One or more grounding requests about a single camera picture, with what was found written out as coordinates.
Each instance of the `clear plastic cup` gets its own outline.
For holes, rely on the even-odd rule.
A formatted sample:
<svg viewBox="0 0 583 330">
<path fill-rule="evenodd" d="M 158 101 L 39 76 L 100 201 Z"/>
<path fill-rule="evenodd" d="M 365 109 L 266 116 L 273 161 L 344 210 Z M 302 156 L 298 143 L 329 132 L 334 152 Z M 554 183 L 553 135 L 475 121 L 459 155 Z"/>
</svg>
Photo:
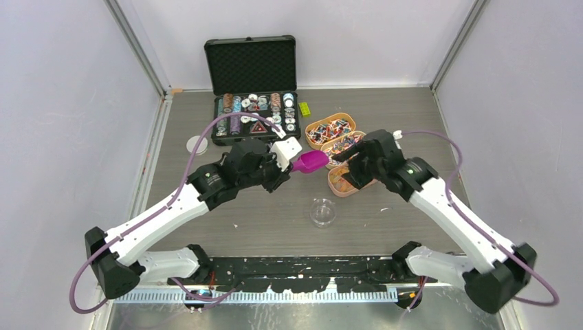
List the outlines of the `clear plastic cup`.
<svg viewBox="0 0 583 330">
<path fill-rule="evenodd" d="M 336 205 L 329 199 L 314 199 L 310 207 L 310 219 L 319 228 L 326 228 L 336 219 Z"/>
</svg>

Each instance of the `black case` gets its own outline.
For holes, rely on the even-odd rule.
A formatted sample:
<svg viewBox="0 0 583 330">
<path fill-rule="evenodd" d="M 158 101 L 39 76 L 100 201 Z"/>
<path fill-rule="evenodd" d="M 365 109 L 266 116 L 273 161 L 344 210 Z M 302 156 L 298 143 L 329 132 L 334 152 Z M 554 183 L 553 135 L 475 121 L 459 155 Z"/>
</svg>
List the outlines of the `black case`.
<svg viewBox="0 0 583 330">
<path fill-rule="evenodd" d="M 212 82 L 212 91 L 217 96 L 214 99 L 214 115 L 219 112 L 219 100 L 223 94 L 231 93 L 245 99 L 249 94 L 269 95 L 277 92 L 281 98 L 285 93 L 294 95 L 296 112 L 295 131 L 286 131 L 290 136 L 299 138 L 298 88 L 296 80 L 296 39 L 293 36 L 273 36 L 263 38 L 212 39 L 205 43 L 204 50 Z M 272 115 L 271 109 L 255 111 L 262 117 Z M 239 120 L 239 117 L 227 119 Z M 211 140 L 219 146 L 233 145 L 243 138 L 258 138 L 265 142 L 278 139 L 277 134 L 267 125 L 266 133 L 248 133 L 253 122 L 241 123 L 241 133 L 238 135 L 217 136 L 217 126 L 212 128 Z"/>
</svg>

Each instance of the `white round disc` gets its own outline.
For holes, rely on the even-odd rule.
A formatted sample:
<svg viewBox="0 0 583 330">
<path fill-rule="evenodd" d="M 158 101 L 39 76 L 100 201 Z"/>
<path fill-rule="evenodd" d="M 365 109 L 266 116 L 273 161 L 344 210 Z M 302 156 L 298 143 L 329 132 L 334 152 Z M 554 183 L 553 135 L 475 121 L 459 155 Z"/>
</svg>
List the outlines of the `white round disc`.
<svg viewBox="0 0 583 330">
<path fill-rule="evenodd" d="M 199 138 L 200 138 L 200 135 L 196 135 L 196 136 L 193 136 L 190 139 L 188 139 L 188 142 L 186 143 L 186 150 L 188 150 L 189 153 L 193 153 L 193 149 L 195 148 L 195 144 L 197 143 Z M 203 137 L 201 145 L 199 146 L 199 150 L 197 150 L 197 155 L 202 155 L 206 151 L 207 148 L 208 148 L 208 140 L 206 139 L 206 137 Z"/>
</svg>

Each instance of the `triangle warning chip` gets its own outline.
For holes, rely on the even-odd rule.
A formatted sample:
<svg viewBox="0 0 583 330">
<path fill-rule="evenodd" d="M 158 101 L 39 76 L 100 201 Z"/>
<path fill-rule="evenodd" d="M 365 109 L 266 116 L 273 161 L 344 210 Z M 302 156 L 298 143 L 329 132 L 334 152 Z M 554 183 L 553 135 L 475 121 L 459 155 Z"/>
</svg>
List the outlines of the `triangle warning chip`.
<svg viewBox="0 0 583 330">
<path fill-rule="evenodd" d="M 263 126 L 263 124 L 261 124 L 261 122 L 259 120 L 257 120 L 255 122 L 255 125 L 253 125 L 253 127 L 251 127 L 251 134 L 265 133 L 265 132 L 267 132 L 267 129 L 265 128 L 265 126 Z"/>
</svg>

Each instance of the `cable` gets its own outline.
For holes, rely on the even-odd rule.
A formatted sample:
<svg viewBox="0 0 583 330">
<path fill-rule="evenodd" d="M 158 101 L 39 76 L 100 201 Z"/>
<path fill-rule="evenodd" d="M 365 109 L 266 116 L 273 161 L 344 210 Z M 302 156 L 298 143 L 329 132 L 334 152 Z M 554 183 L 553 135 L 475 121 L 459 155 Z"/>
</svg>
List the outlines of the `cable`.
<svg viewBox="0 0 583 330">
<path fill-rule="evenodd" d="M 424 130 L 404 131 L 404 132 L 402 132 L 402 135 L 405 136 L 408 134 L 416 134 L 416 133 L 424 133 L 424 134 L 430 134 L 433 136 L 437 136 L 438 138 L 442 138 L 445 141 L 449 142 L 454 147 L 454 149 L 456 149 L 456 153 L 458 155 L 458 162 L 457 162 L 456 167 L 455 167 L 454 171 L 452 172 L 452 174 L 445 181 L 445 196 L 448 198 L 448 202 L 451 204 L 451 206 L 454 208 L 454 210 L 456 210 L 458 215 L 468 225 L 470 225 L 477 232 L 479 232 L 482 236 L 484 236 L 484 238 L 486 240 L 488 240 L 492 245 L 494 245 L 496 248 L 498 248 L 500 251 L 502 251 L 502 253 L 506 254 L 506 256 L 508 258 L 510 258 L 512 261 L 514 261 L 519 266 L 521 266 L 528 274 L 530 274 L 532 277 L 534 277 L 540 284 L 542 284 L 542 286 L 545 289 L 547 289 L 547 291 L 549 291 L 551 296 L 553 296 L 552 301 L 535 301 L 535 300 L 530 300 L 530 299 L 520 298 L 520 297 L 514 297 L 513 299 L 516 301 L 520 301 L 522 303 L 527 303 L 530 305 L 542 306 L 542 307 L 552 307 L 552 306 L 558 305 L 560 302 L 560 299 L 559 299 L 559 295 L 557 294 L 557 291 L 544 278 L 542 278 L 541 275 L 539 275 L 537 272 L 535 272 L 534 269 L 530 268 L 526 263 L 524 263 L 522 260 L 520 260 L 512 252 L 508 251 L 505 247 L 498 244 L 498 242 L 496 242 L 496 240 L 492 236 L 490 236 L 482 228 L 478 227 L 478 225 L 476 225 L 467 215 L 465 215 L 463 213 L 463 211 L 454 203 L 454 201 L 452 199 L 451 186 L 452 186 L 452 182 L 453 182 L 454 178 L 459 173 L 459 170 L 461 168 L 461 163 L 463 160 L 460 147 L 455 142 L 453 142 L 450 138 L 445 136 L 444 134 L 433 132 L 433 131 L 424 131 Z"/>
<path fill-rule="evenodd" d="M 212 303 L 212 304 L 210 304 L 210 305 L 208 305 L 208 306 L 202 307 L 200 310 L 201 310 L 201 311 L 207 311 L 207 310 L 209 310 L 209 309 L 211 309 L 211 308 L 213 308 L 213 307 L 216 307 L 218 304 L 220 304 L 220 303 L 221 303 L 221 301 L 225 300 L 225 299 L 226 299 L 228 296 L 230 296 L 230 295 L 231 295 L 233 292 L 235 292 L 236 290 L 237 290 L 237 289 L 236 289 L 235 287 L 234 287 L 234 288 L 232 288 L 231 290 L 227 291 L 227 293 L 226 293 L 226 294 L 224 294 L 224 295 L 220 296 L 220 297 L 219 297 L 219 299 L 217 299 L 217 301 L 215 301 L 214 303 Z"/>
<path fill-rule="evenodd" d="M 279 131 L 279 127 L 277 127 L 274 123 L 270 122 L 269 120 L 256 115 L 255 113 L 247 113 L 247 112 L 232 112 L 232 113 L 226 113 L 223 115 L 220 115 L 218 117 L 216 117 L 203 131 L 202 134 L 200 135 L 201 138 L 198 139 L 197 143 L 195 144 L 195 147 L 193 148 L 193 150 L 198 150 L 200 144 L 202 143 L 202 138 L 205 137 L 210 130 L 212 129 L 212 127 L 218 123 L 219 121 L 229 118 L 229 117 L 233 117 L 233 116 L 247 116 L 247 117 L 253 117 L 256 119 L 261 120 L 262 122 L 266 123 L 267 125 L 271 126 L 273 129 L 275 129 L 276 131 Z M 112 239 L 111 241 L 105 243 L 102 247 L 100 247 L 97 251 L 95 251 L 95 253 L 93 253 L 89 258 L 87 258 L 87 260 L 83 263 L 83 265 L 81 265 L 81 268 L 79 268 L 79 270 L 77 271 L 77 273 L 75 274 L 75 277 L 73 277 L 73 281 L 71 282 L 71 287 L 69 288 L 69 304 L 71 305 L 71 308 L 79 314 L 89 314 L 89 313 L 93 313 L 94 311 L 98 310 L 99 308 L 101 308 L 101 306 L 103 306 L 106 302 L 107 299 L 102 300 L 101 302 L 99 302 L 96 306 L 89 308 L 89 309 L 82 309 L 77 305 L 77 302 L 75 301 L 75 289 L 77 288 L 77 284 L 79 283 L 79 278 L 81 278 L 81 275 L 83 275 L 83 272 L 89 267 L 89 265 L 91 265 L 91 263 L 93 263 L 93 261 L 100 256 L 105 250 L 109 249 L 113 244 L 117 243 L 118 241 L 120 241 L 121 239 L 123 239 L 125 236 L 127 236 L 128 234 L 132 233 L 134 230 L 138 229 L 139 227 L 143 226 L 145 223 L 149 222 L 150 220 L 156 218 L 158 215 L 160 215 L 163 211 L 167 210 L 170 206 L 172 206 L 172 204 L 176 201 L 176 199 L 178 199 L 178 196 L 180 196 L 180 192 L 182 191 L 182 188 L 184 187 L 184 184 L 186 183 L 186 178 L 188 177 L 188 172 L 190 172 L 190 167 L 193 165 L 193 160 L 196 156 L 196 153 L 192 153 L 190 154 L 190 158 L 188 159 L 188 163 L 186 164 L 186 169 L 184 170 L 184 174 L 182 175 L 182 178 L 180 180 L 180 183 L 178 185 L 178 188 L 176 190 L 176 193 L 174 194 L 174 197 L 172 197 L 170 199 L 170 201 L 165 205 L 162 206 L 159 210 L 157 210 L 156 212 L 154 212 L 153 214 L 150 214 L 149 217 L 145 218 L 144 220 L 141 220 L 140 222 L 138 222 L 137 224 L 133 225 L 132 227 L 130 227 L 128 230 L 126 230 L 125 232 L 123 232 L 122 234 L 120 234 L 120 236 L 117 236 L 116 238 Z"/>
<path fill-rule="evenodd" d="M 182 289 L 182 291 L 184 291 L 184 293 L 186 293 L 186 295 L 192 299 L 196 299 L 196 300 L 200 300 L 200 301 L 204 301 L 207 303 L 212 303 L 214 301 L 217 301 L 220 297 L 205 297 L 202 296 L 200 294 L 194 294 L 192 292 L 190 292 L 188 289 L 186 289 L 186 287 L 184 286 L 184 284 L 180 283 L 180 281 L 178 280 L 178 278 L 175 277 L 170 277 L 170 279 L 172 281 L 174 281 L 174 283 L 176 283 L 178 285 L 178 287 L 180 287 L 180 289 Z"/>
<path fill-rule="evenodd" d="M 417 294 L 413 298 L 413 301 L 409 304 L 409 306 L 407 306 L 407 311 L 411 311 L 413 306 L 415 306 L 415 303 L 421 297 L 421 293 L 423 292 L 423 288 L 425 287 L 425 284 L 427 283 L 427 280 L 429 279 L 427 276 L 422 276 L 422 277 L 423 277 L 423 280 L 419 284 L 419 291 L 417 292 Z"/>
</svg>

